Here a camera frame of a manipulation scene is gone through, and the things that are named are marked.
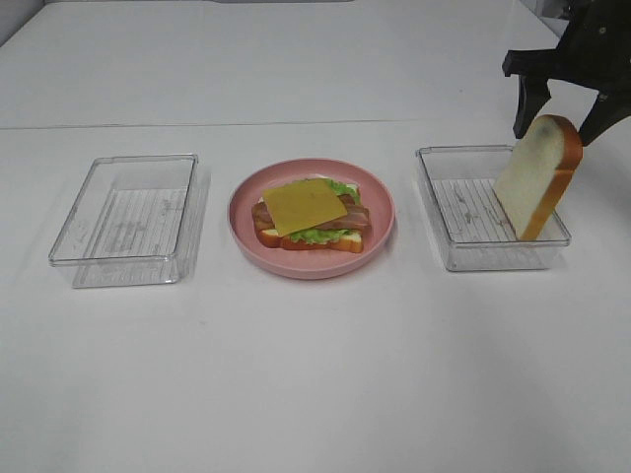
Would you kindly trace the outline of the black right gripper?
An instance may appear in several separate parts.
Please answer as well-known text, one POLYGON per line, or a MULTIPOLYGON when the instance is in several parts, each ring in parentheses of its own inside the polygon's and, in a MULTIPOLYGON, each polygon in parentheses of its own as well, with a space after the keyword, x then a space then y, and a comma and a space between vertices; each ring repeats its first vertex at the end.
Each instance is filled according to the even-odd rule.
POLYGON ((579 135, 588 147, 631 114, 630 3, 570 1, 569 23, 552 49, 510 50, 502 64, 506 76, 519 77, 513 131, 522 139, 551 95, 547 79, 599 91, 579 135))

